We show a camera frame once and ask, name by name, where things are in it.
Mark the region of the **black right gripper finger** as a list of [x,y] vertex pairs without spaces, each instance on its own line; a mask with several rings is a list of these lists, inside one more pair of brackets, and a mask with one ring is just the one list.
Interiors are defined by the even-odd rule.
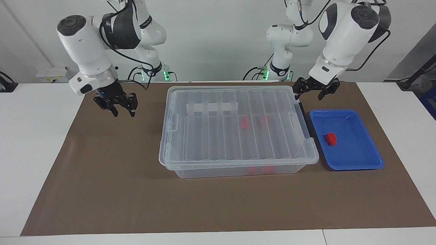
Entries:
[[130,93],[121,96],[121,107],[125,108],[131,117],[134,117],[138,107],[137,95]]
[[102,109],[108,110],[114,115],[118,116],[118,110],[115,108],[114,104],[110,100],[103,99],[102,97],[94,97],[94,102]]

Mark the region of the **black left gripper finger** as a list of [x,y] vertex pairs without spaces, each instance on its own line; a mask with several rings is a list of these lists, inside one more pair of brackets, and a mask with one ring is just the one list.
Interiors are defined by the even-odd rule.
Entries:
[[339,79],[333,79],[328,85],[323,85],[318,94],[318,100],[321,101],[325,96],[336,93],[339,86]]
[[311,91],[311,81],[304,78],[298,78],[293,85],[293,93],[296,100],[304,93]]

